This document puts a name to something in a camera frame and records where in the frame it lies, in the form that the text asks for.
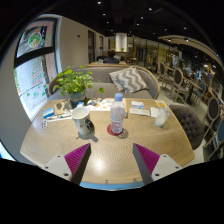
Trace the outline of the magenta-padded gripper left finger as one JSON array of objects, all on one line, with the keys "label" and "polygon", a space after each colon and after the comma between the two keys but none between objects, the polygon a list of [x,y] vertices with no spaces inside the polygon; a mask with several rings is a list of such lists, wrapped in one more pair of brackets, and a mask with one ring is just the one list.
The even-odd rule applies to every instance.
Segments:
[{"label": "magenta-padded gripper left finger", "polygon": [[79,185],[91,155],[91,144],[87,143],[66,155],[56,155],[42,169]]}]

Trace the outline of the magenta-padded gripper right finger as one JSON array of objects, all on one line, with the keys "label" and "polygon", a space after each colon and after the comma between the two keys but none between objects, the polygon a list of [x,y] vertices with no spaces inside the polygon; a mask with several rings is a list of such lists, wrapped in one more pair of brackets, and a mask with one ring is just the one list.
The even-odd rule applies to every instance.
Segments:
[{"label": "magenta-padded gripper right finger", "polygon": [[168,154],[158,155],[136,143],[133,144],[133,155],[145,185],[182,169]]}]

